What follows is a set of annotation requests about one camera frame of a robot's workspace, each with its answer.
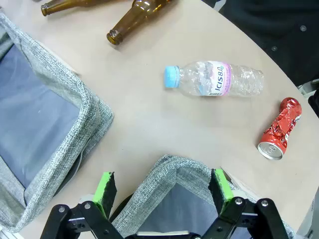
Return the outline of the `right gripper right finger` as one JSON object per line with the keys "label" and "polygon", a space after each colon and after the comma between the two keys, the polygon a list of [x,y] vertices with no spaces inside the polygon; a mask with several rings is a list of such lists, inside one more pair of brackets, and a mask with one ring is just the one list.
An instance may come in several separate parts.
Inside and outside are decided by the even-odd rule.
{"label": "right gripper right finger", "polygon": [[262,198],[256,203],[234,196],[221,169],[211,170],[208,186],[218,217],[202,236],[203,239],[229,239],[237,228],[246,228],[253,239],[287,239],[273,200]]}

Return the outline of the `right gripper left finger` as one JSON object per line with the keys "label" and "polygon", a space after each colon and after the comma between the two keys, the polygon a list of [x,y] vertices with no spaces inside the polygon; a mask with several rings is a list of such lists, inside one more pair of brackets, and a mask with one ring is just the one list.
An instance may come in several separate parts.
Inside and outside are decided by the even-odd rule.
{"label": "right gripper left finger", "polygon": [[121,239],[109,220],[117,189],[113,172],[105,172],[92,200],[70,208],[55,205],[41,234],[42,239],[77,239],[83,232],[91,232],[96,239]]}

